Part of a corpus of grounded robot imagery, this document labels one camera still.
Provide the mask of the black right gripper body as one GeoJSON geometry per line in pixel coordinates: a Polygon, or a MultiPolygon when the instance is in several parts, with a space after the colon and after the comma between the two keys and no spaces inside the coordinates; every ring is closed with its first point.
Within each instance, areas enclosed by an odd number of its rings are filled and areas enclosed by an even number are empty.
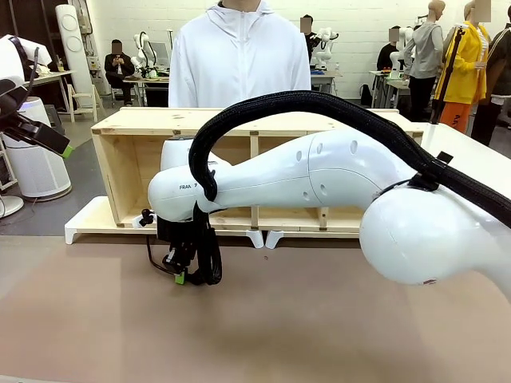
{"type": "Polygon", "coordinates": [[[196,254],[196,231],[193,221],[170,222],[161,217],[156,222],[157,238],[175,249],[176,262],[191,264],[196,254]]]}

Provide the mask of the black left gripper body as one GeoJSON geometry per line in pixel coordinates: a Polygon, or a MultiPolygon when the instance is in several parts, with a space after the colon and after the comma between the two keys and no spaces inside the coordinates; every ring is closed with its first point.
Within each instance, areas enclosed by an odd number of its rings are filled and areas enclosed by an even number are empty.
{"type": "Polygon", "coordinates": [[[30,138],[29,132],[22,127],[25,124],[25,118],[18,114],[26,98],[26,93],[6,93],[1,96],[1,132],[15,139],[30,138]]]}

